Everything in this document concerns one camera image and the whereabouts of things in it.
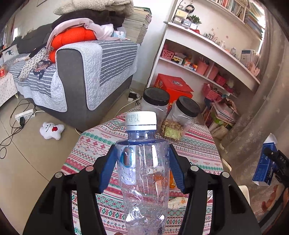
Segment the beige fluffy blanket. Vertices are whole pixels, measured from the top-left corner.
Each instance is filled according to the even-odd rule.
[[[62,0],[53,13],[61,16],[83,9],[109,10],[131,15],[134,12],[134,2],[133,0]]]

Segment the orange cushion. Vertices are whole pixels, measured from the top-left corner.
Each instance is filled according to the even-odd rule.
[[[83,26],[67,29],[53,38],[51,46],[55,50],[50,52],[49,59],[55,63],[55,52],[64,45],[92,40],[96,40],[94,32],[87,30]]]

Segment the silver screw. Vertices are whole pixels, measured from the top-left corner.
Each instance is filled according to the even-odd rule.
[[[94,167],[93,166],[88,166],[88,167],[85,168],[85,170],[90,172],[90,171],[94,170]]]
[[[198,171],[199,168],[197,166],[191,166],[191,171]]]
[[[229,178],[229,177],[230,177],[230,174],[229,174],[228,172],[224,171],[224,172],[222,173],[222,176],[224,176],[225,178]]]
[[[56,177],[56,178],[60,178],[62,175],[63,175],[62,172],[57,172],[57,173],[55,174],[55,177]]]

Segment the black lid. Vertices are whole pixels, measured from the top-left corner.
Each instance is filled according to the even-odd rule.
[[[170,94],[160,88],[149,87],[145,89],[143,99],[155,106],[165,106],[168,104]]]
[[[199,105],[186,96],[180,96],[176,104],[179,110],[181,110],[185,115],[188,115],[192,118],[195,118],[201,112]]]

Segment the white plush toy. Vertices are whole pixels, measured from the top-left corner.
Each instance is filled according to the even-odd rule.
[[[40,134],[45,139],[54,138],[59,140],[61,138],[61,133],[64,130],[64,125],[54,125],[52,122],[45,122],[43,123],[43,127],[40,128]]]

